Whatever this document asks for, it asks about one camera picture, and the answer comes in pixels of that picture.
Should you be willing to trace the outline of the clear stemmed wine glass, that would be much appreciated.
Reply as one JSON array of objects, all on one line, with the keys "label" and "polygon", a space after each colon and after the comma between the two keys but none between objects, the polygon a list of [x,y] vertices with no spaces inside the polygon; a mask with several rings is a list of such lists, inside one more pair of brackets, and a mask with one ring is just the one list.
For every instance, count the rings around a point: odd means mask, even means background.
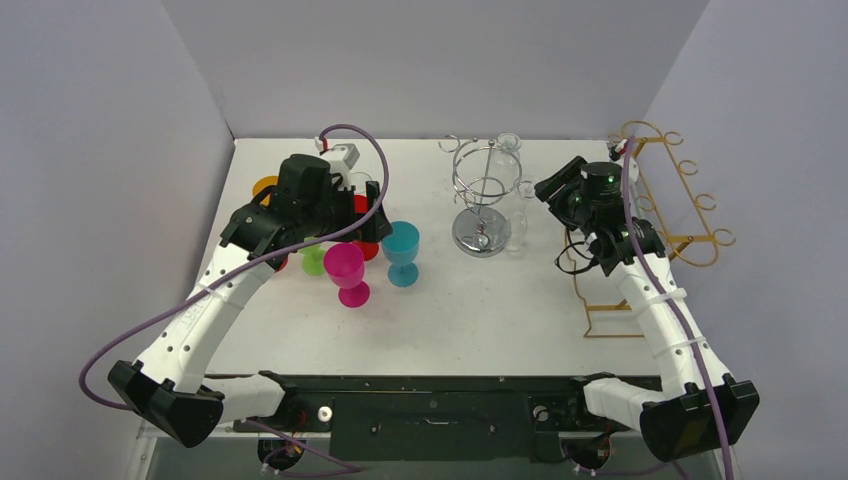
[{"label": "clear stemmed wine glass", "polygon": [[506,244],[508,252],[523,248],[528,230],[527,208],[537,200],[535,185],[538,179],[525,175],[516,180],[512,192],[503,200],[502,213],[508,220],[510,237]]}]

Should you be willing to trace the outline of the blue plastic wine glass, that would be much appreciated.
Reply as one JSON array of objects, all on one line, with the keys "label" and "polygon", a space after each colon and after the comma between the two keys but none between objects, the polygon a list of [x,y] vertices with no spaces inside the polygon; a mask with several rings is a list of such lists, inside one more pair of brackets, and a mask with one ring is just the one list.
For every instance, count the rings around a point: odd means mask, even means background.
[{"label": "blue plastic wine glass", "polygon": [[390,263],[387,278],[395,287],[407,288],[419,278],[415,260],[419,253],[420,232],[407,221],[393,221],[391,227],[392,233],[381,241],[381,249]]}]

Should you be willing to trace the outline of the pink plastic wine glass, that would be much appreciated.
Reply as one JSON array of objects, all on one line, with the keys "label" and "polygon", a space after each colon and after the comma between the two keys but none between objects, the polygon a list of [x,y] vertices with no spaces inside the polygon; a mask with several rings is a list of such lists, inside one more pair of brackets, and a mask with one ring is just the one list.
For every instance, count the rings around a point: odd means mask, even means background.
[{"label": "pink plastic wine glass", "polygon": [[351,243],[330,247],[323,266],[331,282],[338,288],[338,299],[347,308],[359,308],[370,298],[370,287],[364,281],[365,259],[360,248]]}]

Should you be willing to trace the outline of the chrome spiral glass rack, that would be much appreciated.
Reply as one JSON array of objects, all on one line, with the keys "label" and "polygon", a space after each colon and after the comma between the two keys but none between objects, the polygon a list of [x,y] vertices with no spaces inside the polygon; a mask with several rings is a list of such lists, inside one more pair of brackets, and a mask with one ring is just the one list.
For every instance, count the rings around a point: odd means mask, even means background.
[{"label": "chrome spiral glass rack", "polygon": [[496,137],[483,141],[446,135],[438,142],[452,156],[454,201],[463,206],[452,222],[451,238],[461,252],[475,258],[490,258],[506,248],[510,227],[497,205],[523,175],[521,160],[511,169],[495,163]]}]

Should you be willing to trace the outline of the green plastic wine glass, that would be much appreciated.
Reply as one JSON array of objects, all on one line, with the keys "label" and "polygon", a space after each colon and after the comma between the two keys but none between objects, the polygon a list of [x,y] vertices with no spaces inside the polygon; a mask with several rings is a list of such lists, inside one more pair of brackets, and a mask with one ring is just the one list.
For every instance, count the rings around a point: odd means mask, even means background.
[{"label": "green plastic wine glass", "polygon": [[326,251],[321,243],[304,247],[298,251],[301,256],[301,268],[309,276],[322,276],[325,274],[323,259]]}]

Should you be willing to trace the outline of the yellow plastic wine glass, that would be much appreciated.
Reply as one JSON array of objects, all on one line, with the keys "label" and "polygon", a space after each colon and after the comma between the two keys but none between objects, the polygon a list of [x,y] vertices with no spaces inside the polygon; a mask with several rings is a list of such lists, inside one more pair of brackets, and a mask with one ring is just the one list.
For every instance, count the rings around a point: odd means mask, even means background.
[{"label": "yellow plastic wine glass", "polygon": [[271,199],[270,189],[277,183],[277,175],[269,175],[259,179],[252,187],[252,198],[256,199],[261,193],[265,193],[265,196],[259,200],[259,204],[267,206]]}]

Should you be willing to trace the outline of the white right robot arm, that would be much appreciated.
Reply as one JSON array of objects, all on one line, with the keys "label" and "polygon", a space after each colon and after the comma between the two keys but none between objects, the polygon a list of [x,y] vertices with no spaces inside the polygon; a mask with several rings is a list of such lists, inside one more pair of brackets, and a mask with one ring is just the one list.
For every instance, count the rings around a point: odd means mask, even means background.
[{"label": "white right robot arm", "polygon": [[638,431],[662,462],[711,450],[728,454],[759,393],[734,378],[700,333],[659,234],[631,213],[626,175],[618,163],[577,156],[534,187],[557,220],[584,235],[589,265],[600,267],[630,306],[661,380],[654,391],[610,373],[587,376],[565,398],[565,416],[578,427],[605,418]]}]

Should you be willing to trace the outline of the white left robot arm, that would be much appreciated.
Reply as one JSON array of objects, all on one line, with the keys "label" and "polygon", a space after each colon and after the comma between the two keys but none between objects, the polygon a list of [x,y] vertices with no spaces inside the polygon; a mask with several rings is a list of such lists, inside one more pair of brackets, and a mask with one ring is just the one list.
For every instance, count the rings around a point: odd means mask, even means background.
[{"label": "white left robot arm", "polygon": [[166,314],[167,326],[135,360],[115,363],[110,385],[133,412],[187,448],[221,423],[261,418],[275,430],[291,427],[299,405],[279,375],[212,378],[207,368],[290,253],[328,241],[375,242],[390,233],[383,187],[366,183],[369,208],[359,213],[344,161],[305,154],[283,160],[276,183],[231,215],[187,306]]}]

